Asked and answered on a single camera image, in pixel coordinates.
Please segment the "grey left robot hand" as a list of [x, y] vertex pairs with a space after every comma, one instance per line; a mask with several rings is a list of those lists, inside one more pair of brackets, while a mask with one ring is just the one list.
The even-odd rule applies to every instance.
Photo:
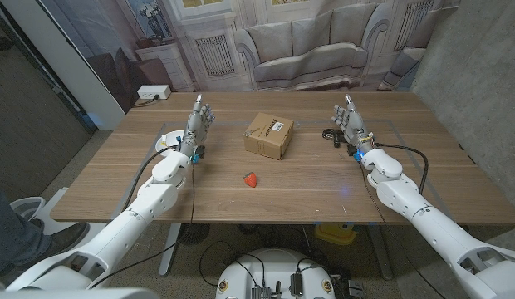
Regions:
[[205, 142], [214, 119], [210, 105], [204, 104], [202, 95], [198, 94], [184, 130], [179, 152], [191, 157], [194, 151]]

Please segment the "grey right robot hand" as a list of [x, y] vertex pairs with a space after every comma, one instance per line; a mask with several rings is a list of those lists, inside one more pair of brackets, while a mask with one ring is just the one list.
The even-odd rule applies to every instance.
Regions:
[[365, 126], [361, 114], [349, 94], [345, 94], [346, 106], [334, 106], [331, 120], [337, 124], [349, 145], [356, 147], [362, 154], [375, 148], [373, 134]]

